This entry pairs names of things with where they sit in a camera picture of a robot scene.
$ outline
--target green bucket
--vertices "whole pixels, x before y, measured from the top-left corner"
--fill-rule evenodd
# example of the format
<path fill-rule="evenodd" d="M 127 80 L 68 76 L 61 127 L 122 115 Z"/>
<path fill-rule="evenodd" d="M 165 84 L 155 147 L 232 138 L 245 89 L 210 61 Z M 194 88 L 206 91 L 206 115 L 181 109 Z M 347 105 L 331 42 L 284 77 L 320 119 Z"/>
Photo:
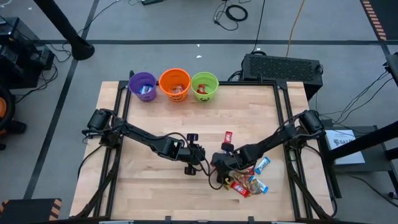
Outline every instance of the green bucket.
<path fill-rule="evenodd" d="M 198 93 L 199 85 L 205 86 L 205 93 Z M 191 89 L 195 94 L 195 98 L 201 102 L 207 102 L 214 98 L 216 90 L 218 89 L 218 80 L 215 75 L 210 72 L 200 72 L 194 75 L 191 79 Z"/>

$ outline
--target orange object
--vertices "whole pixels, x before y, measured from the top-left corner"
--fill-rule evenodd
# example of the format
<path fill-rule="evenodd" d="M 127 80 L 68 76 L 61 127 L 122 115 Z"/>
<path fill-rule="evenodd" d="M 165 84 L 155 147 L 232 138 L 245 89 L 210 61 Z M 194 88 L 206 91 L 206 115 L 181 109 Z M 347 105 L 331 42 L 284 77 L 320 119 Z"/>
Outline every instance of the orange object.
<path fill-rule="evenodd" d="M 159 88 L 174 102 L 183 101 L 188 96 L 191 77 L 181 68 L 171 68 L 164 72 L 159 79 Z M 176 86 L 183 86 L 180 93 L 172 93 Z"/>
<path fill-rule="evenodd" d="M 7 110 L 7 104 L 6 101 L 3 98 L 0 98 L 0 118 L 4 117 L 6 115 L 6 110 Z M 0 135 L 3 135 L 6 133 L 6 130 L 0 130 Z"/>

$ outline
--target orange bucket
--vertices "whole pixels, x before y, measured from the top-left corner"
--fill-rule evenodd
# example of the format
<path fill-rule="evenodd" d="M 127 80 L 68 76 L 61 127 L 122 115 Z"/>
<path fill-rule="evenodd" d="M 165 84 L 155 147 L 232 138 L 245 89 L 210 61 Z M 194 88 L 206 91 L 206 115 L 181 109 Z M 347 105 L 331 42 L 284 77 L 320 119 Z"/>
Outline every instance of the orange bucket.
<path fill-rule="evenodd" d="M 174 102 L 180 102 L 188 96 L 191 77 L 181 68 L 171 68 L 159 79 L 160 89 Z"/>

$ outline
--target blue candy wrapper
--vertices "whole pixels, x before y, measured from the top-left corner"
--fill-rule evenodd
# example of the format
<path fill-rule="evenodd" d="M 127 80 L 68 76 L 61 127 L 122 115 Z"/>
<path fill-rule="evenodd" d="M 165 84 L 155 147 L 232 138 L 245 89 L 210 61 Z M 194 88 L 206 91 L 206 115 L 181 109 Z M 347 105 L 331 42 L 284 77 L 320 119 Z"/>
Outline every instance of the blue candy wrapper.
<path fill-rule="evenodd" d="M 257 180 L 257 183 L 259 183 L 260 189 L 262 190 L 263 194 L 267 193 L 267 191 L 268 191 L 268 186 L 267 185 L 265 185 L 263 182 L 261 182 L 259 179 L 257 179 L 254 175 L 252 175 L 249 178 L 249 182 L 251 182 L 252 180 Z"/>
<path fill-rule="evenodd" d="M 146 93 L 150 92 L 152 89 L 153 89 L 152 85 L 143 85 L 141 87 L 141 89 L 139 90 L 139 93 L 146 94 Z"/>
<path fill-rule="evenodd" d="M 259 165 L 254 169 L 254 171 L 255 171 L 257 174 L 261 174 L 261 171 L 262 171 L 262 170 L 264 169 L 264 167 L 265 167 L 266 165 L 268 165 L 270 162 L 271 162 L 271 160 L 268 159 L 268 157 L 265 157 L 265 158 L 259 163 Z"/>

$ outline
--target kitkat bar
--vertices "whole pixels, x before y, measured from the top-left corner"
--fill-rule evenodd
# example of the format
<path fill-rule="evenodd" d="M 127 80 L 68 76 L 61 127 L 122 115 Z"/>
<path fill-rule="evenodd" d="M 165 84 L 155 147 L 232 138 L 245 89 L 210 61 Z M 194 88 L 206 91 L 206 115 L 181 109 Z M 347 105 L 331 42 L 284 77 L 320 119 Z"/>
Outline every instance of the kitkat bar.
<path fill-rule="evenodd" d="M 231 131 L 226 131 L 225 132 L 225 137 L 224 137 L 224 142 L 231 144 L 231 141 L 232 141 L 232 132 Z"/>
<path fill-rule="evenodd" d="M 239 192 L 239 194 L 243 195 L 243 197 L 247 197 L 250 194 L 250 191 L 245 189 L 242 185 L 238 184 L 236 181 L 232 182 L 231 187 Z"/>

